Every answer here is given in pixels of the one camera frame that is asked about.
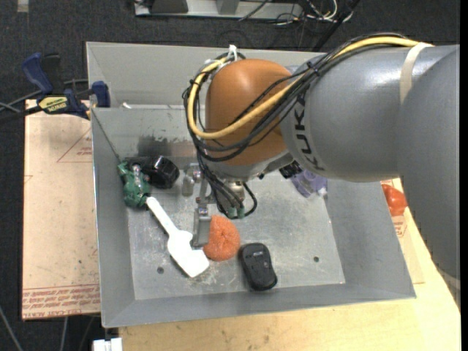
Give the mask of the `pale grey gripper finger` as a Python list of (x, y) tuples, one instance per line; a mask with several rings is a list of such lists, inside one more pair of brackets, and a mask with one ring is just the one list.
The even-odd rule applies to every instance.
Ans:
[(201, 174), (199, 169), (188, 169), (184, 172), (181, 194), (183, 196), (192, 196), (195, 184), (200, 182)]
[(195, 247), (205, 246), (209, 241), (211, 215), (208, 210), (208, 203), (201, 197), (196, 198), (194, 211), (194, 237), (192, 244)]

